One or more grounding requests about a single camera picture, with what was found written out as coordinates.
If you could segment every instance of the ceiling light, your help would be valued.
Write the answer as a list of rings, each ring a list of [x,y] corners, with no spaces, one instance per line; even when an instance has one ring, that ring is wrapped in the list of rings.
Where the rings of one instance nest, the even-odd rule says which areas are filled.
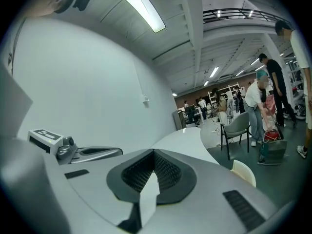
[[[263,67],[264,67],[264,65],[262,65],[260,68],[263,68]],[[259,70],[260,68],[257,68],[256,71]]]
[[[253,65],[253,64],[255,64],[257,61],[259,61],[259,58],[257,58],[257,60],[255,60],[254,62],[252,62],[252,63],[250,64],[250,66]]]
[[[240,71],[236,76],[239,76],[241,73],[243,73],[244,72],[244,70],[242,70],[242,71]]]
[[[165,28],[164,22],[149,0],[126,1],[139,12],[155,33]]]
[[[216,73],[216,71],[218,70],[219,67],[214,68],[213,72],[211,73],[211,75],[209,76],[209,78],[213,77]]]

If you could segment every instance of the white chair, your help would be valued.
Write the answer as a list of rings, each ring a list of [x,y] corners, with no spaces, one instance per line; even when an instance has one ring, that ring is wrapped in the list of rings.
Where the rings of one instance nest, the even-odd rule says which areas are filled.
[[[245,181],[252,184],[254,187],[256,186],[255,177],[254,177],[253,172],[244,163],[242,163],[238,160],[234,160],[233,168],[231,171],[234,172],[235,174],[237,174],[238,176],[240,176]]]

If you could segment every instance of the man in black shirt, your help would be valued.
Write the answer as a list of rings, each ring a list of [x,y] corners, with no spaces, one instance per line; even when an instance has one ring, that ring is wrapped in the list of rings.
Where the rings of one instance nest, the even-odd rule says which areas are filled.
[[[267,66],[270,78],[273,82],[273,94],[275,99],[275,104],[277,108],[276,120],[280,126],[284,126],[283,108],[282,103],[289,113],[293,121],[293,127],[296,125],[296,116],[293,112],[293,108],[290,106],[286,95],[286,86],[283,78],[283,73],[281,67],[275,60],[268,59],[265,54],[259,55],[259,61]]]

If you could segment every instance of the black grille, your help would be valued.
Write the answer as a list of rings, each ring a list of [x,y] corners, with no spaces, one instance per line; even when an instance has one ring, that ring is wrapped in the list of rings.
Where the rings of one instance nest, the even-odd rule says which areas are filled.
[[[265,222],[265,219],[238,191],[229,191],[223,193],[223,195],[245,225],[247,231],[251,231]]]
[[[122,180],[140,193],[154,170],[154,153],[127,167],[122,172]]]
[[[173,163],[164,159],[157,153],[155,156],[155,173],[158,178],[159,191],[163,192],[175,184],[177,184],[181,179],[181,169],[178,168]]]

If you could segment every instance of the jeans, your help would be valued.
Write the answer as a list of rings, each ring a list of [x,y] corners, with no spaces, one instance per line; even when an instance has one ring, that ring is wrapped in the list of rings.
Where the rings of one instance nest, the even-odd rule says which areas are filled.
[[[259,141],[263,139],[263,125],[262,125],[262,116],[261,111],[258,107],[253,108],[247,105],[246,102],[244,102],[244,108],[246,112],[249,114],[249,123],[250,127],[252,129],[252,141]]]
[[[203,118],[206,119],[207,118],[206,108],[201,108],[201,112],[203,113]]]
[[[288,103],[287,100],[287,95],[286,95],[286,88],[281,89],[282,96],[279,96],[277,91],[274,89],[274,100],[276,104],[276,109],[277,109],[277,115],[276,115],[276,121],[279,125],[284,126],[284,115],[283,115],[283,108],[282,108],[282,103],[284,107],[286,108],[287,112],[289,113],[289,116],[292,118],[292,121],[296,120],[296,115],[293,112],[292,106]]]

